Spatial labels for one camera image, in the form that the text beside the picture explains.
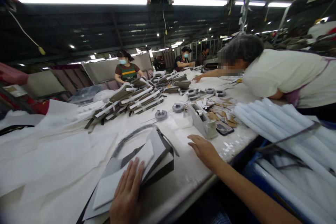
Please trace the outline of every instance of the hanging cord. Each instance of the hanging cord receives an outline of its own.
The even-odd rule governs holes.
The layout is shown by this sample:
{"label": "hanging cord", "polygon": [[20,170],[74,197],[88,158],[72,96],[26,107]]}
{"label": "hanging cord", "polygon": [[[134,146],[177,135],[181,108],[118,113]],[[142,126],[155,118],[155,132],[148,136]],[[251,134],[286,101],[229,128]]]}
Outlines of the hanging cord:
{"label": "hanging cord", "polygon": [[165,8],[165,3],[164,3],[164,1],[162,1],[162,16],[163,16],[163,21],[164,21],[164,27],[165,27],[165,29],[166,29],[166,31],[165,31],[165,34],[167,35],[168,33],[167,33],[167,26],[166,26],[166,20],[165,20],[165,13],[163,12],[163,10],[164,10],[164,8]]}
{"label": "hanging cord", "polygon": [[40,47],[25,31],[24,31],[24,29],[22,28],[22,26],[20,25],[20,23],[19,23],[19,21],[16,19],[16,17],[13,15],[13,13],[12,12],[10,12],[10,11],[8,11],[11,15],[12,15],[12,17],[15,19],[15,21],[17,22],[17,24],[19,25],[19,27],[21,28],[21,30],[23,31],[23,33],[24,34],[26,34],[26,36],[35,44],[35,45],[37,45],[38,46],[38,50],[40,51],[40,53],[41,54],[43,54],[43,55],[45,55],[46,54],[46,52],[43,50],[43,48],[42,47]]}

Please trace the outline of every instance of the gray tape roll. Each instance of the gray tape roll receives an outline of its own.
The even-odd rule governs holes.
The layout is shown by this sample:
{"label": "gray tape roll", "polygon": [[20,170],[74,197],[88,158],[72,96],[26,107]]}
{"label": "gray tape roll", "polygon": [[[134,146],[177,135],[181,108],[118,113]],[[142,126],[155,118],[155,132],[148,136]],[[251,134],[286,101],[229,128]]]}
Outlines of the gray tape roll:
{"label": "gray tape roll", "polygon": [[195,96],[197,94],[196,89],[188,89],[187,90],[187,96],[191,97],[191,96]]}
{"label": "gray tape roll", "polygon": [[184,95],[186,93],[186,90],[181,90],[180,91],[180,95],[182,96],[182,95]]}
{"label": "gray tape roll", "polygon": [[158,121],[162,121],[168,117],[167,111],[166,110],[158,110],[155,113],[155,118]]}
{"label": "gray tape roll", "polygon": [[215,89],[210,87],[210,88],[205,89],[205,91],[206,91],[206,93],[214,93]]}
{"label": "gray tape roll", "polygon": [[173,105],[173,111],[175,113],[182,113],[184,110],[183,104],[182,103],[175,103]]}
{"label": "gray tape roll", "polygon": [[189,100],[193,102],[193,101],[197,100],[197,99],[200,98],[200,97],[201,97],[201,95],[200,95],[200,94],[199,94],[199,95],[197,94],[197,95],[195,95],[195,96],[189,97]]}
{"label": "gray tape roll", "polygon": [[224,90],[217,90],[215,92],[215,96],[224,97],[224,96],[226,96],[226,92]]}

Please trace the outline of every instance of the white fabric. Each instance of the white fabric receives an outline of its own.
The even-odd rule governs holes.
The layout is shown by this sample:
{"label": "white fabric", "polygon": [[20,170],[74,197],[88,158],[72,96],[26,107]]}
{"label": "white fabric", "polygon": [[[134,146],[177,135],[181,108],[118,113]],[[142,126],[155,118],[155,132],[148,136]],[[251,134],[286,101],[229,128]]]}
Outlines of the white fabric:
{"label": "white fabric", "polygon": [[326,23],[318,23],[308,30],[308,34],[313,36],[314,39],[321,35],[325,35],[330,32],[332,29],[336,27],[336,21],[326,22]]}
{"label": "white fabric", "polygon": [[[259,97],[270,97],[277,89],[288,93],[311,82],[326,64],[323,57],[312,53],[265,49],[245,70],[243,83]],[[336,61],[331,61],[326,70],[299,94],[298,108],[335,103]]]}

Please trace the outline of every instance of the red fabric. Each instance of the red fabric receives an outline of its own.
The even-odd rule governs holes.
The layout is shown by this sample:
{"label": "red fabric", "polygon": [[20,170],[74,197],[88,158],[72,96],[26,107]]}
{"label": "red fabric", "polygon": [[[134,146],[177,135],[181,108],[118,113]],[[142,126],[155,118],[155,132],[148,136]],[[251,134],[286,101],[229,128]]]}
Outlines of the red fabric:
{"label": "red fabric", "polygon": [[10,84],[18,84],[22,86],[27,84],[28,74],[0,63],[0,80]]}

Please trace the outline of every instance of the partition board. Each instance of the partition board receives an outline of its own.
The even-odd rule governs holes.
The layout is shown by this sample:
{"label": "partition board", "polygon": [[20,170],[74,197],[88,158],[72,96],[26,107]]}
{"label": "partition board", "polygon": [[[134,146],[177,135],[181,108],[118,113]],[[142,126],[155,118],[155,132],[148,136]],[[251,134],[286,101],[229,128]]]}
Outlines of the partition board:
{"label": "partition board", "polygon": [[[134,63],[142,71],[152,68],[151,60],[148,53],[137,55],[134,57]],[[106,80],[114,79],[116,67],[119,64],[119,60],[105,60],[94,63],[84,63],[86,72],[90,76],[93,83],[100,83]]]}
{"label": "partition board", "polygon": [[65,91],[51,71],[29,74],[28,83],[22,87],[32,98]]}

